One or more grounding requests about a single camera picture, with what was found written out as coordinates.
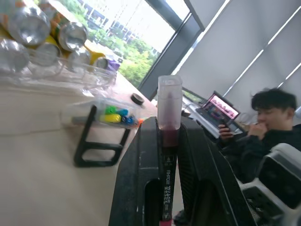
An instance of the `keyboard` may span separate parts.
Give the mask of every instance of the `keyboard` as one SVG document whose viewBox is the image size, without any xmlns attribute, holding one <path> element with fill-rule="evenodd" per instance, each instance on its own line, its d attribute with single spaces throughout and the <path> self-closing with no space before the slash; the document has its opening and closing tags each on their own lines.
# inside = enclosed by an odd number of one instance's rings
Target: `keyboard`
<svg viewBox="0 0 301 226">
<path fill-rule="evenodd" d="M 206 110 L 203 108 L 196 109 L 197 113 L 199 113 L 203 118 L 205 118 L 207 121 L 209 121 L 212 125 L 214 125 L 216 128 L 218 128 L 220 121 L 214 119 Z"/>
</svg>

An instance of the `yellow can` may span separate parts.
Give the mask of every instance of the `yellow can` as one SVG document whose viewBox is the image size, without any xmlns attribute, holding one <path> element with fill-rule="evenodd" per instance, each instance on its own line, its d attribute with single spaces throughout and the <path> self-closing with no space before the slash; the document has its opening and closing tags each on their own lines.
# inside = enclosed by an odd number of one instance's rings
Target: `yellow can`
<svg viewBox="0 0 301 226">
<path fill-rule="evenodd" d="M 39 4 L 39 7 L 50 19 L 51 35 L 63 49 L 75 51 L 84 46 L 87 28 L 62 3 L 49 0 Z"/>
<path fill-rule="evenodd" d="M 97 46 L 87 40 L 85 42 L 85 47 L 91 55 L 90 65 L 103 69 L 106 69 L 108 67 L 108 60 L 106 59 L 105 54 L 102 53 Z"/>
</svg>

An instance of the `soda can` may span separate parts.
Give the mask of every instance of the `soda can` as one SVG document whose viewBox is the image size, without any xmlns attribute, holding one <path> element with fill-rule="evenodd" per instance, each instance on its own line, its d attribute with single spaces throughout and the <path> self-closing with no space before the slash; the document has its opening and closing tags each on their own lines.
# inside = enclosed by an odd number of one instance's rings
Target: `soda can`
<svg viewBox="0 0 301 226">
<path fill-rule="evenodd" d="M 55 39 L 48 36 L 44 43 L 34 47 L 35 52 L 31 59 L 31 62 L 43 67 L 53 66 L 57 63 L 58 58 L 61 56 L 61 50 L 56 43 Z"/>
<path fill-rule="evenodd" d="M 94 67 L 107 69 L 108 67 L 108 60 L 105 57 L 105 54 L 103 54 L 97 46 L 95 46 L 93 43 L 91 43 L 89 40 L 86 41 L 85 47 L 87 50 L 89 50 L 91 54 L 91 61 L 90 65 L 93 65 Z"/>
<path fill-rule="evenodd" d="M 0 3 L 0 22 L 14 40 L 24 45 L 39 45 L 50 33 L 46 14 L 38 7 L 27 7 L 22 0 Z"/>
<path fill-rule="evenodd" d="M 93 66 L 98 67 L 98 68 L 107 69 L 108 68 L 108 60 L 105 58 L 105 56 L 101 56 L 94 61 Z"/>
<path fill-rule="evenodd" d="M 87 28 L 79 23 L 59 1 L 49 1 L 39 4 L 39 7 L 49 17 L 51 35 L 60 46 L 67 51 L 75 51 L 84 46 L 87 40 Z"/>
<path fill-rule="evenodd" d="M 63 52 L 63 56 L 68 59 L 67 69 L 71 72 L 79 72 L 79 70 L 85 70 L 86 65 L 89 65 L 91 55 L 90 52 L 82 47 L 74 52 Z"/>
<path fill-rule="evenodd" d="M 10 38 L 0 37 L 0 70 L 18 73 L 28 65 L 29 60 L 25 46 Z"/>
</svg>

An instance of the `laptop screen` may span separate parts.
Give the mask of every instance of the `laptop screen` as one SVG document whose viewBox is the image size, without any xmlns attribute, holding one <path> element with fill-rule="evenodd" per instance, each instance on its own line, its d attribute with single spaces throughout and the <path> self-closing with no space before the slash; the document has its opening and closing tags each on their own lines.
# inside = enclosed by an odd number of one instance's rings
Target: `laptop screen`
<svg viewBox="0 0 301 226">
<path fill-rule="evenodd" d="M 239 115 L 237 110 L 227 104 L 215 93 L 208 99 L 202 108 L 217 120 L 225 119 L 225 121 L 230 121 Z"/>
</svg>

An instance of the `bottle cap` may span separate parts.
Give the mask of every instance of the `bottle cap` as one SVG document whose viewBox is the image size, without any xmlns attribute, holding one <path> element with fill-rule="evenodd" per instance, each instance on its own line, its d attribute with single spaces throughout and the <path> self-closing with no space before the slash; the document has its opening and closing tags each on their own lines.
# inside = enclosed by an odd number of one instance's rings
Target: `bottle cap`
<svg viewBox="0 0 301 226">
<path fill-rule="evenodd" d="M 132 100 L 135 104 L 140 105 L 140 106 L 144 103 L 144 99 L 143 99 L 141 96 L 139 96 L 138 94 L 136 94 L 136 93 L 133 93 L 133 94 L 131 95 L 131 100 Z"/>
</svg>

